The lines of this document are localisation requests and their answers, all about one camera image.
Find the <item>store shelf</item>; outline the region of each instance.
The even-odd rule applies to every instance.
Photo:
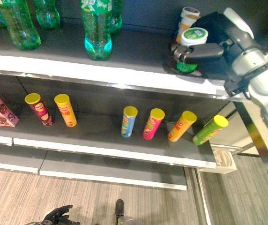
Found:
[[[227,99],[221,80],[182,76],[169,65],[170,36],[122,30],[107,61],[92,61],[83,46],[82,25],[39,30],[42,44],[19,51],[0,29],[0,74],[89,83],[116,88]]]
[[[0,168],[38,173],[46,150],[0,145]]]
[[[40,175],[186,190],[184,169],[157,163],[48,151]]]
[[[78,124],[67,127],[59,111],[50,111],[51,127],[43,127],[31,109],[25,106],[15,128],[0,127],[0,136],[12,137],[15,145],[58,151],[131,158],[170,165],[215,168],[216,162],[209,142],[196,146],[191,142],[194,130],[189,129],[177,142],[166,138],[172,123],[163,122],[152,140],[145,140],[144,120],[136,120],[132,136],[120,135],[121,118],[76,113]]]

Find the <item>red chip can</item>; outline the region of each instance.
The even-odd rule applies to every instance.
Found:
[[[25,102],[28,103],[38,119],[45,127],[49,127],[53,124],[52,117],[50,116],[46,106],[44,105],[41,97],[37,93],[28,94],[25,97]]]

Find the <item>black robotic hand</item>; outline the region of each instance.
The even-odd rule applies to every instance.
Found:
[[[73,222],[70,221],[69,215],[63,215],[67,212],[69,212],[69,209],[71,209],[73,205],[66,205],[62,206],[60,208],[54,209],[52,212],[50,212],[48,215],[45,216],[44,220],[42,221],[42,224],[44,225],[80,225],[80,222]]]

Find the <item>pink chip can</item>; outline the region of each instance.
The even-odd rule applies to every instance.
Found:
[[[150,140],[154,137],[162,119],[164,118],[165,113],[161,109],[152,109],[149,115],[147,124],[145,125],[142,136],[144,139]]]

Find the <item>orange chip can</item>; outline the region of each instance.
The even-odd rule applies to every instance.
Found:
[[[196,115],[191,111],[184,111],[174,127],[168,133],[167,138],[176,142],[196,122]]]
[[[77,125],[77,120],[74,115],[72,105],[69,100],[69,96],[66,94],[59,94],[55,97],[55,103],[57,104],[59,111],[68,127],[74,127]]]

